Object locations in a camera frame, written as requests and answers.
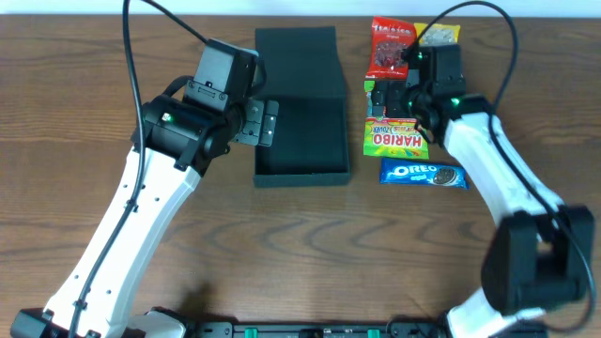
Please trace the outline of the yellow Hacks candy bag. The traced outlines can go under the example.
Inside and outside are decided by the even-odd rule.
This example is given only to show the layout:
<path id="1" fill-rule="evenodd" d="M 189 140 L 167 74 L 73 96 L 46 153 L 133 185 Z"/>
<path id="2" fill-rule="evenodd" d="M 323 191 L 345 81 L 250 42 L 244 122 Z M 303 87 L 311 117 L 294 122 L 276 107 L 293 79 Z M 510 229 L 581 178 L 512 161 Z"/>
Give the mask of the yellow Hacks candy bag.
<path id="1" fill-rule="evenodd" d="M 460 25 L 433 24 L 420 38 L 421 45 L 440 45 L 457 43 Z"/>

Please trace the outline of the red candy bag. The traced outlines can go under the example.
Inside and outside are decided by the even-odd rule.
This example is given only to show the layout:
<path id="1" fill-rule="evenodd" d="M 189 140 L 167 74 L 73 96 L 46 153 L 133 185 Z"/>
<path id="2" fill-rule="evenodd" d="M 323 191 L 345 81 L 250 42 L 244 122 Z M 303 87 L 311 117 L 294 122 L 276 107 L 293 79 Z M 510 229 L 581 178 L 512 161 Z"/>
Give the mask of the red candy bag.
<path id="1" fill-rule="evenodd" d="M 405 81 L 408 64 L 403 52 L 416 38 L 412 23 L 397 19 L 374 17 L 371 25 L 372 48 L 367 79 L 395 79 Z"/>

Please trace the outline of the black gift box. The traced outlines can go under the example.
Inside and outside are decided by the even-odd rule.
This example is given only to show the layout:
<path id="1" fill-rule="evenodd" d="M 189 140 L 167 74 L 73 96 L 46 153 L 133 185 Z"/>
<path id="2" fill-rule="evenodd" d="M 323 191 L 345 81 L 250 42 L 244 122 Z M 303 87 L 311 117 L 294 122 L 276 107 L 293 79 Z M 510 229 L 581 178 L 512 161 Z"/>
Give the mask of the black gift box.
<path id="1" fill-rule="evenodd" d="M 267 70 L 259 97 L 279 103 L 272 145 L 255 149 L 255 186 L 346 185 L 347 84 L 335 28 L 258 28 L 255 48 Z"/>

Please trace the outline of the green Haribo gummy bag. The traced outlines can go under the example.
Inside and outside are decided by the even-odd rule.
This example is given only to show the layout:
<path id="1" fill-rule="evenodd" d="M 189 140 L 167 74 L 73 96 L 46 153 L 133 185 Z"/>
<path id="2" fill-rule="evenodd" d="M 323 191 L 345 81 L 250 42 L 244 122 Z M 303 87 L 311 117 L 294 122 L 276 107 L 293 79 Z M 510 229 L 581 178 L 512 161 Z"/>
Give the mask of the green Haribo gummy bag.
<path id="1" fill-rule="evenodd" d="M 403 105 L 404 81 L 365 80 L 367 97 L 362 152 L 366 156 L 428 160 L 428 144 Z"/>

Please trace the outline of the blue Oreo cookie pack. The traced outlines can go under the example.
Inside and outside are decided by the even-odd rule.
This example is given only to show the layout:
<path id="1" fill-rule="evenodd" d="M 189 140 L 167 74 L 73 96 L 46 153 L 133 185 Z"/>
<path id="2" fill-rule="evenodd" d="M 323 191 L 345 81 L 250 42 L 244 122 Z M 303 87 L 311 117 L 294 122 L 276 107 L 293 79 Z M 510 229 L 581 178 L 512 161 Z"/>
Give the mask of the blue Oreo cookie pack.
<path id="1" fill-rule="evenodd" d="M 381 161 L 379 183 L 464 190 L 470 187 L 467 173 L 460 166 L 390 158 Z"/>

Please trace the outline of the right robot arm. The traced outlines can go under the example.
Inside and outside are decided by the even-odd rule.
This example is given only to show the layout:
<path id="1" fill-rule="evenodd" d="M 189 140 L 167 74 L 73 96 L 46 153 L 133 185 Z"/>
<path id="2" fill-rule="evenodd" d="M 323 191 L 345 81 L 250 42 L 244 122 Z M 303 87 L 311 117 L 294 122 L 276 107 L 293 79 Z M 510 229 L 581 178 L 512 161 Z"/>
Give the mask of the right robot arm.
<path id="1" fill-rule="evenodd" d="M 427 141 L 457 166 L 385 159 L 383 183 L 460 186 L 467 178 L 497 230 L 481 269 L 481 287 L 449 310 L 437 335 L 494 337 L 566 303 L 595 302 L 590 267 L 594 218 L 547 188 L 508 141 L 495 105 L 469 94 L 458 44 L 413 43 L 402 54 L 408 84 L 400 106 Z"/>

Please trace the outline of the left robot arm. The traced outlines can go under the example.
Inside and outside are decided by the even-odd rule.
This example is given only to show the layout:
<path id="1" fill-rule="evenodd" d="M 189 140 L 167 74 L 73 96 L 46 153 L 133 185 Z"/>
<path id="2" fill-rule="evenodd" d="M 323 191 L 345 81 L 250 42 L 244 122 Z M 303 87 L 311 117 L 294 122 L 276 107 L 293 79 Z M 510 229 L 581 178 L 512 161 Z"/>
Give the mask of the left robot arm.
<path id="1" fill-rule="evenodd" d="M 191 337 L 192 322 L 156 307 L 131 311 L 147 266 L 211 161 L 234 143 L 270 146 L 278 114 L 259 100 L 267 81 L 254 50 L 212 39 L 196 73 L 145 103 L 114 198 L 69 278 L 10 333 L 36 337 Z"/>

